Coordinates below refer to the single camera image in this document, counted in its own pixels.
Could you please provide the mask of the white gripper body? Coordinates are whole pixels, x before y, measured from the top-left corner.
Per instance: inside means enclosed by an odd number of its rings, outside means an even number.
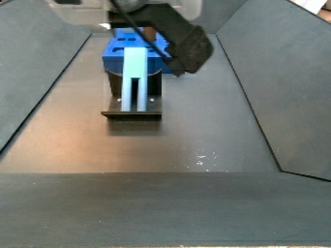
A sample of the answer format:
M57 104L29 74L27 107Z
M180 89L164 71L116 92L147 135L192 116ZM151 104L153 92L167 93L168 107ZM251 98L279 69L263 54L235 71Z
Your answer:
M108 22L108 13L116 12L111 0L44 0L61 20L73 25L92 25ZM203 0L115 0L121 10L132 14L151 4L168 4L185 19L193 20L201 14Z

